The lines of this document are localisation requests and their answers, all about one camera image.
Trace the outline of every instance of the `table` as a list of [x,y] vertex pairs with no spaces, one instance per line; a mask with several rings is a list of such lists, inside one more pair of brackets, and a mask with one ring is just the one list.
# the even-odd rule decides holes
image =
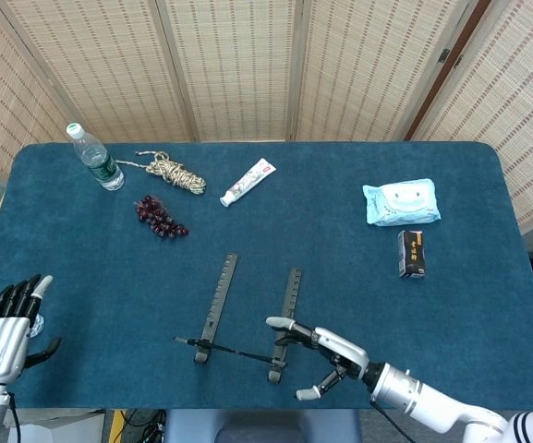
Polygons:
[[[468,142],[111,144],[117,159],[166,150],[207,181],[195,196],[123,166],[107,192],[68,144],[32,145],[14,163],[0,215],[0,289],[55,281],[30,348],[57,354],[14,384],[20,407],[367,408],[344,380],[320,401],[295,389],[331,367],[293,347],[280,385],[268,366],[173,336],[199,337],[228,252],[239,254],[216,341],[270,354],[289,270],[303,269],[296,318],[322,326],[460,401],[533,409],[533,278],[494,151]],[[238,202],[219,197],[260,157],[277,171]],[[364,184],[429,177],[442,220],[422,226],[427,276],[398,278],[402,227],[365,223]],[[190,230],[162,241],[133,203],[161,198]]]

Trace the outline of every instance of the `blue wipes package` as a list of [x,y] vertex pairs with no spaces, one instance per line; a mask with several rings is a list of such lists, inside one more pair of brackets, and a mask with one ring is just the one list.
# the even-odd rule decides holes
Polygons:
[[390,183],[380,187],[362,186],[367,199],[367,223],[377,226],[432,223],[441,219],[429,178]]

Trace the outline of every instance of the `robotic hand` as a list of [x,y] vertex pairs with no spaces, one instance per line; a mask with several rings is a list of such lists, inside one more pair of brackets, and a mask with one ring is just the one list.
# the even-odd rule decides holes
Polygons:
[[320,351],[334,366],[320,384],[298,390],[298,400],[317,400],[349,376],[365,383],[371,402],[387,402],[436,432],[445,433],[458,421],[465,423],[463,443],[533,443],[533,413],[518,414],[507,422],[497,413],[452,399],[412,378],[409,370],[371,362],[365,350],[327,329],[310,329],[285,317],[268,317],[266,323],[285,332],[276,344],[303,344]]
[[0,430],[7,407],[13,401],[13,394],[6,391],[6,385],[15,381],[23,369],[50,358],[61,343],[61,339],[56,338],[45,351],[26,356],[30,329],[53,277],[48,275],[39,283],[40,279],[40,275],[35,275],[16,286],[7,286],[0,293]]

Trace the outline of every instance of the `red grapes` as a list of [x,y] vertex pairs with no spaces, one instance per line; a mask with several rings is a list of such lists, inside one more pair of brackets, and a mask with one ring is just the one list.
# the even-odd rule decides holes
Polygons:
[[174,238],[188,235],[188,229],[183,224],[178,224],[172,219],[159,198],[145,196],[137,207],[140,222],[147,222],[153,233],[160,237]]

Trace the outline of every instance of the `toothpaste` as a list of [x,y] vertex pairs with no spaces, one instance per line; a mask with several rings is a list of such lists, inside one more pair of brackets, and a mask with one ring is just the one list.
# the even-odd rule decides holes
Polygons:
[[257,185],[274,171],[276,171],[274,166],[264,159],[260,159],[260,161],[254,164],[237,183],[225,192],[225,195],[220,198],[221,203],[223,203],[223,206],[227,207],[234,201],[238,201],[245,196],[252,187]]

